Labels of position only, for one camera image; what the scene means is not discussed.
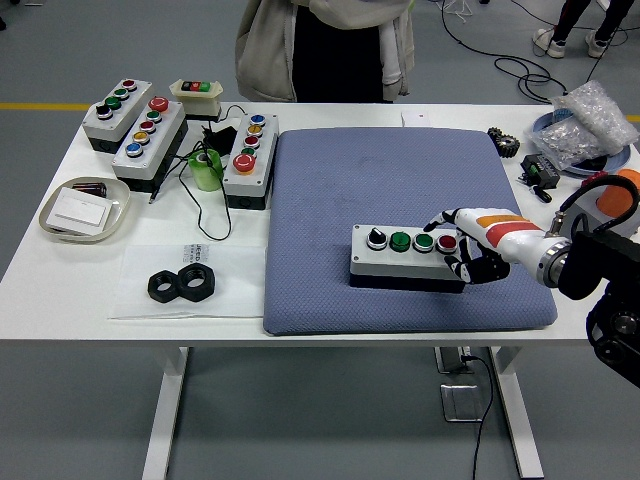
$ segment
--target plastic bag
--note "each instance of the plastic bag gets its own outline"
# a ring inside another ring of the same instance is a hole
[[[551,99],[555,109],[569,109],[598,139],[599,148],[607,155],[619,153],[638,140],[640,134],[631,125],[602,85],[595,80],[576,88],[570,94]]]
[[[599,139],[575,116],[532,132],[529,136],[544,156],[560,170],[605,154]]]

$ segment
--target emergency stop button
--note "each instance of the emergency stop button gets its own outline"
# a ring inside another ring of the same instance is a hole
[[[248,153],[241,153],[233,159],[233,166],[240,175],[249,175],[256,166],[256,157]]]

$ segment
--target hex nut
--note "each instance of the hex nut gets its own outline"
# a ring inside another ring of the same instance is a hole
[[[190,287],[193,280],[202,280],[199,285]],[[213,295],[216,277],[213,270],[201,263],[192,263],[178,272],[178,291],[182,298],[191,302],[200,302]]]
[[[163,285],[169,285],[169,287],[160,289]],[[178,298],[180,295],[178,291],[178,276],[168,270],[151,275],[147,292],[149,292],[151,298],[160,303],[167,303],[174,298]]]

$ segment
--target paper sheet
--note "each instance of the paper sheet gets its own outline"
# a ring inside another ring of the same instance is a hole
[[[178,297],[159,303],[149,297],[149,278],[162,271],[178,273],[199,262],[213,269],[215,292],[201,302]],[[122,262],[110,319],[262,317],[265,249],[224,245],[130,246]]]

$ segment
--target black selector knob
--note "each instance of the black selector knob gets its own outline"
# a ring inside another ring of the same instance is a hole
[[[387,242],[387,235],[375,227],[367,235],[367,245],[371,250],[383,250],[387,246]]]

